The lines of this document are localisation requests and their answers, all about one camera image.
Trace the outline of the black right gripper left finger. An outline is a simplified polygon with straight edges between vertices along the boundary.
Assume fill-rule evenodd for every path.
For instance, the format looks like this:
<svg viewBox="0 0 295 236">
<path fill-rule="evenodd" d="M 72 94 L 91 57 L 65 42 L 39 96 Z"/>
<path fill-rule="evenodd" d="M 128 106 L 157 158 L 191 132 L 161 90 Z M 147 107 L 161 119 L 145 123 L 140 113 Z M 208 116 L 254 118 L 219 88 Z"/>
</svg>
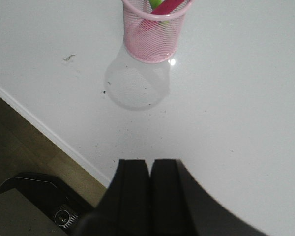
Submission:
<svg viewBox="0 0 295 236">
<path fill-rule="evenodd" d="M 114 178 L 96 208 L 77 225 L 76 236 L 148 236 L 149 173 L 144 160 L 118 163 Z"/>
</svg>

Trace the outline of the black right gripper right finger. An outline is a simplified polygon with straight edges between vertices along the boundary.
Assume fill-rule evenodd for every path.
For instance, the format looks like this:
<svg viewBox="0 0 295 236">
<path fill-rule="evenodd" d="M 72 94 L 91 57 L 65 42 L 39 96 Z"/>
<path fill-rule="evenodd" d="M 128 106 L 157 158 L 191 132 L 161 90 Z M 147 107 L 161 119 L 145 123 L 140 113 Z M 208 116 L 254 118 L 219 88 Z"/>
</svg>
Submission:
<svg viewBox="0 0 295 236">
<path fill-rule="evenodd" d="M 154 236 L 262 236 L 219 204 L 178 159 L 157 159 L 151 170 Z"/>
</svg>

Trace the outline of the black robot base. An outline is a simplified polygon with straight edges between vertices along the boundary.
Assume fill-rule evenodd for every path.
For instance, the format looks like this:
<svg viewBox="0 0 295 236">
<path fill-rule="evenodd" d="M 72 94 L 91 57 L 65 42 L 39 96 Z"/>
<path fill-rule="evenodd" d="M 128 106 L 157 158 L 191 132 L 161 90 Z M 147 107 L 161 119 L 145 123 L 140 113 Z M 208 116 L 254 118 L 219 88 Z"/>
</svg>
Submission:
<svg viewBox="0 0 295 236">
<path fill-rule="evenodd" d="M 0 194 L 16 189 L 66 234 L 94 207 L 59 177 L 23 172 L 5 180 Z"/>
</svg>

